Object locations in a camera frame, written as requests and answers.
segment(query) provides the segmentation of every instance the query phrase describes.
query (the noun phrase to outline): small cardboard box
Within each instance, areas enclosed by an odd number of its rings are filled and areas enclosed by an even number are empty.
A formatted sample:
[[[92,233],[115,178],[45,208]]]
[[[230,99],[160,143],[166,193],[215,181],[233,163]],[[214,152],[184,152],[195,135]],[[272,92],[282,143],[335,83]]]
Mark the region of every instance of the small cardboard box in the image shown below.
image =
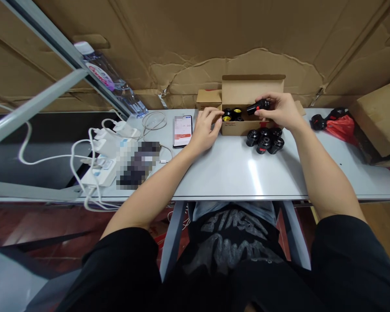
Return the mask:
[[[359,98],[349,112],[369,140],[370,144],[355,129],[368,162],[390,167],[390,84]]]
[[[219,107],[222,103],[222,90],[202,90],[198,91],[196,97],[196,108],[203,111],[206,107]]]
[[[247,115],[246,107],[254,104],[255,99],[266,92],[283,92],[285,75],[224,75],[221,90],[199,90],[197,108],[217,107],[221,110],[239,107],[244,121],[224,121],[221,132],[224,136],[246,136],[248,131],[262,127],[272,128],[272,120],[260,120],[255,115]],[[305,111],[300,101],[295,102],[302,115]]]

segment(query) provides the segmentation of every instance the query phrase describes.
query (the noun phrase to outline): black cylindrical object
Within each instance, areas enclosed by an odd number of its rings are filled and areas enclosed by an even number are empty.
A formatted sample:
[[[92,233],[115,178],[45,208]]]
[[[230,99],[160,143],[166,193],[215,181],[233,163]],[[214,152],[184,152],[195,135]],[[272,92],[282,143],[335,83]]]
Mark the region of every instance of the black cylindrical object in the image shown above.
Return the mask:
[[[269,110],[270,109],[270,102],[261,99],[258,102],[255,102],[254,104],[247,106],[247,114],[248,115],[254,115],[255,111],[260,110],[260,109],[265,109]]]
[[[223,121],[231,121],[232,120],[232,115],[231,115],[231,110],[227,108],[224,110],[224,114],[222,115],[222,120]]]
[[[257,130],[250,130],[247,134],[247,145],[249,147],[254,146],[254,144],[256,144],[256,142],[258,141],[259,137],[260,134]]]
[[[271,135],[270,129],[268,129],[267,127],[261,128],[259,132],[260,138],[269,137]]]
[[[329,113],[329,115],[325,118],[325,121],[336,120],[344,115],[345,115],[345,108],[343,108],[343,107],[334,108]]]
[[[268,150],[271,147],[271,140],[269,137],[264,136],[260,138],[258,141],[258,146],[257,146],[257,153],[258,154],[264,154],[266,150]]]
[[[313,130],[319,131],[326,128],[326,121],[320,114],[314,115],[310,120],[310,126]]]
[[[271,128],[270,131],[271,131],[271,135],[275,138],[280,137],[283,134],[283,131],[278,127]]]
[[[232,110],[231,114],[232,114],[232,118],[233,119],[237,119],[238,117],[241,117],[241,108],[239,107],[236,107]]]
[[[274,137],[271,142],[271,147],[268,149],[270,154],[277,153],[284,146],[284,140],[280,137]]]

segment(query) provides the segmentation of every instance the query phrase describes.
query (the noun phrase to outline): person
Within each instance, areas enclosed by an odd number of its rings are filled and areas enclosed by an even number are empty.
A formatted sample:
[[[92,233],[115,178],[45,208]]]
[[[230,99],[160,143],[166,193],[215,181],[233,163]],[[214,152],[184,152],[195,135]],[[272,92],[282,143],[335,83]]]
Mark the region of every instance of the person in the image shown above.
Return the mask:
[[[211,148],[222,115],[200,111],[190,143],[123,203],[57,311],[390,311],[390,259],[342,170],[290,94],[266,93],[255,112],[288,129],[321,219],[311,270],[286,261],[271,202],[197,203],[190,243],[162,283],[149,225],[191,164]]]

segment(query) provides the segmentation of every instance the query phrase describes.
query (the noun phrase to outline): hand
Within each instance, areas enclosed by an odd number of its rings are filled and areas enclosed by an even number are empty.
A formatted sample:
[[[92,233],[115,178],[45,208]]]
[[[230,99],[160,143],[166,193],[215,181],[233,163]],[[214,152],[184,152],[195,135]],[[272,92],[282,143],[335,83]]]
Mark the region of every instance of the hand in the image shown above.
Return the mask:
[[[280,126],[292,131],[304,124],[304,119],[297,110],[290,93],[269,92],[255,99],[268,99],[274,104],[274,110],[257,110],[254,115],[260,118],[270,118]]]
[[[223,114],[223,111],[215,107],[207,107],[205,110],[200,111],[196,119],[192,139],[190,139],[190,142],[185,149],[190,149],[197,154],[201,154],[210,149],[218,137],[219,130],[222,126],[222,119],[219,118],[217,122],[215,122],[213,130],[211,130],[212,122],[216,117],[220,117]]]

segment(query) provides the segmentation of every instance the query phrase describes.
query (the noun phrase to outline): black t-shirt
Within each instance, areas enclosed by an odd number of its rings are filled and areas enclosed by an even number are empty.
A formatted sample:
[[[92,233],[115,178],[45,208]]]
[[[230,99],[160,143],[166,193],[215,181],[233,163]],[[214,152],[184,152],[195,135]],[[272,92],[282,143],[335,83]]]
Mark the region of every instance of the black t-shirt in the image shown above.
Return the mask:
[[[158,246],[141,228],[96,244],[57,311],[390,311],[390,259],[369,226],[325,218],[312,271],[288,261],[278,230],[237,205],[189,228],[190,243],[162,284]]]

